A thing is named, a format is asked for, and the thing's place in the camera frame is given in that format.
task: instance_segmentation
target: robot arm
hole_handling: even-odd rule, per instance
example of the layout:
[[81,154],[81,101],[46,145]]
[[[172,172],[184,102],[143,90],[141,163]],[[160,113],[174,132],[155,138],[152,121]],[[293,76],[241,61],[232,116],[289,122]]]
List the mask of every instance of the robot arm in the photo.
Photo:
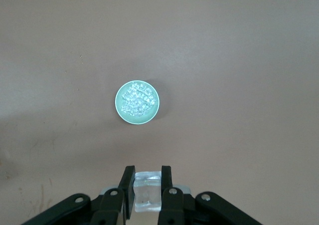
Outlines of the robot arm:
[[[91,201],[74,194],[23,225],[125,225],[133,203],[135,166],[125,168],[117,188]],[[195,198],[173,186],[171,167],[161,169],[161,211],[158,225],[261,225],[219,195],[203,192]]]

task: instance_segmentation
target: small round plate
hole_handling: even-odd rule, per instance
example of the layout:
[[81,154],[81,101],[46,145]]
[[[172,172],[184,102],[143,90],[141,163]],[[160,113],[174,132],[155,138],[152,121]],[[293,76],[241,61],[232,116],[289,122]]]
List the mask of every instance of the small round plate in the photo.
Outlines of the small round plate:
[[[121,107],[125,101],[123,99],[122,95],[131,87],[131,85],[133,83],[143,84],[143,85],[147,86],[148,88],[150,88],[151,90],[153,90],[153,96],[156,99],[155,104],[151,107],[151,109],[147,112],[147,114],[142,115],[140,117],[135,117],[135,116],[132,116],[128,113],[124,113],[121,111]],[[117,92],[117,94],[115,96],[116,111],[118,112],[119,116],[122,119],[124,119],[126,122],[128,122],[130,124],[144,124],[144,123],[151,121],[155,117],[155,115],[157,114],[159,107],[160,107],[160,98],[159,98],[158,93],[156,92],[156,90],[154,89],[153,86],[151,86],[149,83],[147,83],[145,81],[133,80],[133,81],[127,82],[119,89],[119,91]]]

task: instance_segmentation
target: clear ice cube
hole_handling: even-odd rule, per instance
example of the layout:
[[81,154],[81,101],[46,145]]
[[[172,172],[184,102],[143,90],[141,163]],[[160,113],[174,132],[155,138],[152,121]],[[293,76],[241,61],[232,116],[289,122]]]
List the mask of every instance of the clear ice cube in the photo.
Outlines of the clear ice cube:
[[150,88],[146,88],[146,89],[145,89],[145,94],[146,94],[147,96],[150,96],[150,95],[153,94],[153,91],[152,91]]
[[161,209],[161,171],[135,173],[134,193],[136,212],[158,212]]

